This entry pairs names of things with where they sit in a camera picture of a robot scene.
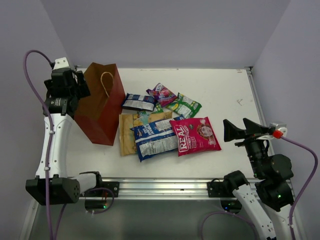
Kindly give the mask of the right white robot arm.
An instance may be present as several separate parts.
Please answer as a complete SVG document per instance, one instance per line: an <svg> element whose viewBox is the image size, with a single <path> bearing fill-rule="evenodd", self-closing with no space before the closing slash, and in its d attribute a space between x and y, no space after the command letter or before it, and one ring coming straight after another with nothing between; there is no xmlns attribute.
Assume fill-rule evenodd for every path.
<svg viewBox="0 0 320 240"><path fill-rule="evenodd" d="M285 123L262 126L247 118L245 129L229 120L223 120L224 141L236 141L235 146L245 147L254 178L256 192L252 191L244 174L237 170L224 176L223 192L235 196L247 212L261 240L291 240L290 209L294 203L288 184L294 174L291 160L283 154L268 155L270 140L286 136Z"/></svg>

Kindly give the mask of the red paper bag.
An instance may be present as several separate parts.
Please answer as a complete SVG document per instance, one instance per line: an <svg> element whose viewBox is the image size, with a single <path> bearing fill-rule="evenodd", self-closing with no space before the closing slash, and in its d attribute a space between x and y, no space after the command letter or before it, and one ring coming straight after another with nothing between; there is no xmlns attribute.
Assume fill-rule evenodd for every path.
<svg viewBox="0 0 320 240"><path fill-rule="evenodd" d="M126 97L117 65L93 62L84 79L90 96L79 100L74 120L93 144L113 146Z"/></svg>

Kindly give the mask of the pink Real chips bag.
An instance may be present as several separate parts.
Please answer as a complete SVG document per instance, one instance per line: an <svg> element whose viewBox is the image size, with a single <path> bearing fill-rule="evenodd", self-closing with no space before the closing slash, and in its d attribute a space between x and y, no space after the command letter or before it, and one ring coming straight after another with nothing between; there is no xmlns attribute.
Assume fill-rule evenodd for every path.
<svg viewBox="0 0 320 240"><path fill-rule="evenodd" d="M188 118L169 121L178 140L178 156L208 151L221 151L209 118Z"/></svg>

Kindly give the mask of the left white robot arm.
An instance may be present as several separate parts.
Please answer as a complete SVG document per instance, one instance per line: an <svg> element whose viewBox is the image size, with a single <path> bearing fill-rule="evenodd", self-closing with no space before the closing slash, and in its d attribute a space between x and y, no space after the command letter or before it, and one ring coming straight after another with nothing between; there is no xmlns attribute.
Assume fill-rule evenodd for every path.
<svg viewBox="0 0 320 240"><path fill-rule="evenodd" d="M76 203L85 192L101 195L104 184L99 172L81 172L71 178L67 174L68 140L75 113L79 100L90 96L84 74L68 67L54 69L44 84L42 155L35 177L26 181L26 191L42 206Z"/></svg>

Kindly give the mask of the blue Doritos chips bag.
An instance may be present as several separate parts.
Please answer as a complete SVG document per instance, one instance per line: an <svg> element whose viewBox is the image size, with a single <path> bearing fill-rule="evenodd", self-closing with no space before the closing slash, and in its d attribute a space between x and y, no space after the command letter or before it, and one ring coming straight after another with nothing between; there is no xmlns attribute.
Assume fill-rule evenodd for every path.
<svg viewBox="0 0 320 240"><path fill-rule="evenodd" d="M170 121L184 119L183 115L179 115L175 118L156 120L146 125L132 127L139 161L142 162L156 155L175 151L178 148L178 138Z"/></svg>

